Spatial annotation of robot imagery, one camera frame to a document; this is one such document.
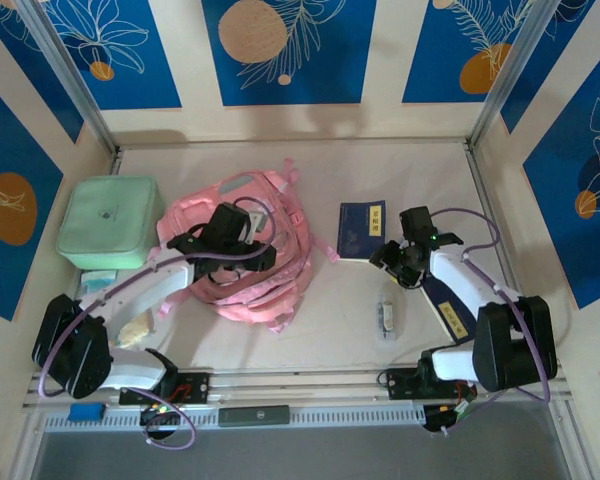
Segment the blue book with yellow label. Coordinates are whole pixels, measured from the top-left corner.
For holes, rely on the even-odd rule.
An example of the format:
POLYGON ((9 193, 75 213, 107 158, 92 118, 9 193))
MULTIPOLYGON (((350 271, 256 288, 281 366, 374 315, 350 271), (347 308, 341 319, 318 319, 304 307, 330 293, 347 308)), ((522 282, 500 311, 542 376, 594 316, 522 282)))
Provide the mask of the blue book with yellow label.
POLYGON ((474 315, 446 284, 427 276, 422 283, 422 291, 442 329, 454 344, 460 345, 474 339, 474 315))
POLYGON ((368 262, 385 238, 385 200, 340 204, 336 251, 341 260, 368 262))

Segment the pink school backpack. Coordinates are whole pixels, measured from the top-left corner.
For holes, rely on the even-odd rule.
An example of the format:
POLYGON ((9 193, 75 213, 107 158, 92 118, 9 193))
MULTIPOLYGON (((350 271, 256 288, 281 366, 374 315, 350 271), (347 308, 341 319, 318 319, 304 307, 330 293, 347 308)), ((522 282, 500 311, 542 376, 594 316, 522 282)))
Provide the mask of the pink school backpack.
POLYGON ((264 243, 275 230, 277 256, 274 267, 265 272, 223 269, 207 276, 166 297, 158 315, 164 318, 175 306, 194 297, 224 318, 262 323, 281 332, 295 317, 312 280, 312 250, 320 250, 332 263, 339 259, 334 248, 311 232, 294 190, 299 177, 293 160, 287 158, 280 172, 243 172, 171 203, 156 225, 162 248, 174 236, 208 221, 219 204, 237 202, 244 210, 267 215, 264 231, 255 239, 264 243))

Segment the clear stationery pouch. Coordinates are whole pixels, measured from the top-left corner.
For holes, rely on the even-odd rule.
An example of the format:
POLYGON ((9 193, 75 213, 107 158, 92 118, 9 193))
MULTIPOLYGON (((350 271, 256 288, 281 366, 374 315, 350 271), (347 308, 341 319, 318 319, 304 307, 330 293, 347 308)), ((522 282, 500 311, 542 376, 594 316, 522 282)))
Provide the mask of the clear stationery pouch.
POLYGON ((397 329, 398 304, 394 295, 382 292, 376 303, 378 335, 382 341, 393 342, 398 337, 397 329))

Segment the blue tissue pack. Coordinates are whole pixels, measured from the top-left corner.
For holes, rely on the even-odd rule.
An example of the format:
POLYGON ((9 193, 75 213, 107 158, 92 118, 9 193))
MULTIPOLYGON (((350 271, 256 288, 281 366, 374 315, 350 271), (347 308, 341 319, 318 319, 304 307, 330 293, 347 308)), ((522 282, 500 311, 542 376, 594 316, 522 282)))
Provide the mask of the blue tissue pack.
POLYGON ((96 293, 115 283, 116 270, 84 271, 80 276, 79 297, 96 293))

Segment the mint green square case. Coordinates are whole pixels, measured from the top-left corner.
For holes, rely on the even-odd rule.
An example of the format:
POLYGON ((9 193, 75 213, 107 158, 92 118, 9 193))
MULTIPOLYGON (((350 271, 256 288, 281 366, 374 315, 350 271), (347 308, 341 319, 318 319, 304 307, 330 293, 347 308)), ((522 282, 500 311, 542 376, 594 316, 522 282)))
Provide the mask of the mint green square case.
POLYGON ((149 176, 87 178, 71 194, 57 252, 82 270, 137 269, 159 245, 156 225, 164 211, 149 176))

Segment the yellow snack packet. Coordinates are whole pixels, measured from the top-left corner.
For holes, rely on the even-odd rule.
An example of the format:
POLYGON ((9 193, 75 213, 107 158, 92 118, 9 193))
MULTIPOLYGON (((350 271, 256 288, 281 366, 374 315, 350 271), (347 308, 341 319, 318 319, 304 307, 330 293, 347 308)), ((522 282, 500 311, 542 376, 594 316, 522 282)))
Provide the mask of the yellow snack packet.
POLYGON ((153 332, 154 321, 151 310, 146 310, 128 322, 116 337, 115 345, 119 348, 130 348, 153 332))

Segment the dark grey bar device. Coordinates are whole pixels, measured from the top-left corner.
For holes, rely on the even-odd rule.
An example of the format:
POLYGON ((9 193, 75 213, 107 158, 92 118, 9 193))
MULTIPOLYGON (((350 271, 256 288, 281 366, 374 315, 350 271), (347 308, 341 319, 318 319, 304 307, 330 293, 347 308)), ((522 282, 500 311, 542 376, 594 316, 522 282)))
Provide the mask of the dark grey bar device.
POLYGON ((291 410, 288 405, 221 408, 218 426, 223 428, 288 425, 291 410))

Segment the small blue block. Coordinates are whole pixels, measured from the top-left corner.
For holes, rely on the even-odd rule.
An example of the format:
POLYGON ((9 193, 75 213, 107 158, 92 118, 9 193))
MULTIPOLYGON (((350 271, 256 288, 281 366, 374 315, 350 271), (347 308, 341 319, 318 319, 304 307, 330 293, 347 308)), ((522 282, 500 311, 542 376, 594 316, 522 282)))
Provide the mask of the small blue block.
POLYGON ((106 405, 102 403, 76 403, 69 409, 67 420, 72 423, 97 422, 105 413, 106 405))

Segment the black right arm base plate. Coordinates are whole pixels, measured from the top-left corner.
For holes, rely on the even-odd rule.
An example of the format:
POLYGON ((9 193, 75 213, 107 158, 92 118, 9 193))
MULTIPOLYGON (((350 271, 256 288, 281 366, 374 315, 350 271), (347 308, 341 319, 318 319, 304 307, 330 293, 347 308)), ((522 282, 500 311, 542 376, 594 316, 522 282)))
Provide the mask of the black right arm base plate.
POLYGON ((390 400, 462 400, 476 397, 475 386, 461 380, 439 380, 418 368, 390 368, 384 372, 390 400))

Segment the aluminium front rail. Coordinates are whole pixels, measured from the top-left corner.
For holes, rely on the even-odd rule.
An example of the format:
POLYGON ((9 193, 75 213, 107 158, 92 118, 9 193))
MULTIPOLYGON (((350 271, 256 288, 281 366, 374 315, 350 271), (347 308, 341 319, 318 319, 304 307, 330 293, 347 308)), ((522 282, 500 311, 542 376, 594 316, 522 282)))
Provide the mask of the aluminium front rail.
MULTIPOLYGON (((232 372, 218 371, 209 374, 206 387, 197 387, 190 401, 176 397, 181 405, 214 407, 243 407, 258 405, 290 406, 352 406, 370 403, 386 404, 389 391, 376 380, 376 370, 326 370, 305 372, 232 372)), ((35 387, 39 379, 34 374, 24 396, 22 407, 33 411, 51 411, 68 408, 74 402, 97 402, 113 407, 119 404, 116 390, 99 390, 82 400, 74 400, 64 393, 54 398, 38 396, 35 387)), ((552 400, 571 400, 569 384, 559 369, 558 376, 550 381, 552 400)))

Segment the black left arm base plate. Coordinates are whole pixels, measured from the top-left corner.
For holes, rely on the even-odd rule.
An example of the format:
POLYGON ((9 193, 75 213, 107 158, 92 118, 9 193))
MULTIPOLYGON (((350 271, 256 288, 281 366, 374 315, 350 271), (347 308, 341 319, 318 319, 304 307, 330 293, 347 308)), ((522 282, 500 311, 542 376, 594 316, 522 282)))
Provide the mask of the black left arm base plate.
MULTIPOLYGON (((179 372, 162 380, 151 393, 174 404, 203 405, 207 403, 210 374, 206 372, 179 372)), ((122 406, 149 405, 152 400, 144 394, 124 389, 118 398, 122 406)))

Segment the aluminium frame post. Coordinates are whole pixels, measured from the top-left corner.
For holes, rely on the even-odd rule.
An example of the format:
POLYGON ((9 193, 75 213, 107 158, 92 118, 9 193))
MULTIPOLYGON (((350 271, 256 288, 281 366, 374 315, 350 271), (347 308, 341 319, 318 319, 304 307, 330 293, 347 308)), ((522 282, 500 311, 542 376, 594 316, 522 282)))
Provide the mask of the aluminium frame post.
POLYGON ((573 30, 562 19, 563 0, 529 0, 528 17, 487 94, 466 144, 475 152, 491 125, 502 122, 512 134, 569 43, 573 30))
POLYGON ((69 51, 38 0, 14 0, 17 11, 96 140, 115 158, 118 145, 69 51))

